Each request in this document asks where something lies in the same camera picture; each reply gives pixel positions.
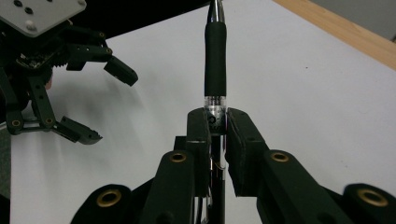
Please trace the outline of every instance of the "metal plate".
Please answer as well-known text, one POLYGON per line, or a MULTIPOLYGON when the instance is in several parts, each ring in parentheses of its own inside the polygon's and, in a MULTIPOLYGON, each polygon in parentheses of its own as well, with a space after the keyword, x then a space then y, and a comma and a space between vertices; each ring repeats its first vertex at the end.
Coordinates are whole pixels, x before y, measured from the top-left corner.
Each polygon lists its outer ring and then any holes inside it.
POLYGON ((1 0, 0 20, 36 37, 83 11, 85 0, 1 0))

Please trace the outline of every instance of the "robotic claw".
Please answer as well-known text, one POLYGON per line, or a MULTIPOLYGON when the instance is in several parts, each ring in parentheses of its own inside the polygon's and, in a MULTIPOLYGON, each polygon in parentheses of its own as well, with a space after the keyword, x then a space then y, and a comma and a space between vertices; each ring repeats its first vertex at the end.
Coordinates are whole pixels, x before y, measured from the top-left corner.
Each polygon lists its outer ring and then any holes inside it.
POLYGON ((37 6, 35 12, 32 6, 19 10, 24 7, 21 1, 0 4, 0 90, 6 101, 7 129, 14 135, 53 131, 72 142, 95 144, 102 138, 96 131, 67 117, 56 120, 45 89, 51 79, 52 68, 66 65, 68 71, 80 71, 86 62, 99 62, 106 63, 104 69, 109 74, 130 86, 138 77, 132 68, 112 55, 104 33, 74 26, 68 19, 62 21, 62 18, 70 18, 83 10, 84 1, 74 5, 71 5, 72 1, 56 3, 67 4, 64 6, 66 14, 61 13, 58 23, 55 20, 51 24, 37 26, 40 22, 33 22, 32 17, 40 14, 39 10, 62 7, 51 2, 37 6), (26 15, 10 15, 15 11, 16 14, 28 14, 24 27, 20 26, 20 19, 26 15), (35 116, 33 119, 24 118, 21 113, 29 102, 35 116))

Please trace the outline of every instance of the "pen barrel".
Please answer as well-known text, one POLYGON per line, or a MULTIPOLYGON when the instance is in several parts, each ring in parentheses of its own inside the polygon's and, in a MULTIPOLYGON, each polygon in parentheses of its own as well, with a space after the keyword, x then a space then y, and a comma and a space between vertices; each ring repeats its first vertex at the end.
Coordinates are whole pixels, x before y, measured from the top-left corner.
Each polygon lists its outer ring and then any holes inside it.
POLYGON ((206 24, 205 28, 205 96, 226 96, 226 42, 224 22, 206 24))

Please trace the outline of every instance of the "dark background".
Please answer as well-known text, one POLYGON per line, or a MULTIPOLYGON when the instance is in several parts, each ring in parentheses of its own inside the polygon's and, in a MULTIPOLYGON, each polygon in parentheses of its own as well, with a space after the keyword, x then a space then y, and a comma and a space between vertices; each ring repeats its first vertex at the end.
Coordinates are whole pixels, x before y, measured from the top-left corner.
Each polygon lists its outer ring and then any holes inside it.
POLYGON ((209 4, 208 0, 86 0, 86 9, 70 20, 106 38, 136 30, 209 4))

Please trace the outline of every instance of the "transparent pen section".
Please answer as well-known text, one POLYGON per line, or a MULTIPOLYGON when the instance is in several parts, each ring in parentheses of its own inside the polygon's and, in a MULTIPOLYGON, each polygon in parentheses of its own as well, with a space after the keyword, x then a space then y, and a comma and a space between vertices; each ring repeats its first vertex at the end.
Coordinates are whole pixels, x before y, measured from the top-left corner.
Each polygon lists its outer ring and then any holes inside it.
POLYGON ((223 135, 226 130, 226 98, 225 96, 206 96, 205 111, 212 135, 223 135))

